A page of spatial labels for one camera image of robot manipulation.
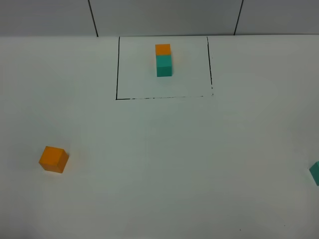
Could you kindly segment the orange template block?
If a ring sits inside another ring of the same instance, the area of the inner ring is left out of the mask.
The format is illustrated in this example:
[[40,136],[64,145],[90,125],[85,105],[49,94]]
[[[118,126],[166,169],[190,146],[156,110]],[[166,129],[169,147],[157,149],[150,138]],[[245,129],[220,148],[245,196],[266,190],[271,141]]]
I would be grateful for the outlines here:
[[171,54],[170,44],[156,44],[155,48],[156,48],[156,56]]

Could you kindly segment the teal template block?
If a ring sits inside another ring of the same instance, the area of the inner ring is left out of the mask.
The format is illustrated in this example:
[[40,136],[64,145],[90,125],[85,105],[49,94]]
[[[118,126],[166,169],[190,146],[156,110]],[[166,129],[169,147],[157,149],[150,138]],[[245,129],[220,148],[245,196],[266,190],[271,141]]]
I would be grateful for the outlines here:
[[172,57],[171,55],[157,55],[156,68],[158,77],[172,76]]

